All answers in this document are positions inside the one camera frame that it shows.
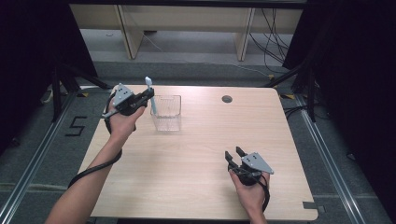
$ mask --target tabletop surface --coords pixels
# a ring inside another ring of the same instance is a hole
[[[127,86],[135,93],[146,86]],[[94,217],[245,220],[227,172],[224,152],[258,152],[275,171],[270,220],[314,220],[303,167],[278,95],[273,89],[154,86],[156,95],[181,95],[181,130],[157,132],[148,109],[136,123],[121,159],[113,165]],[[221,99],[232,97],[230,103]],[[80,171],[109,134],[101,120]]]

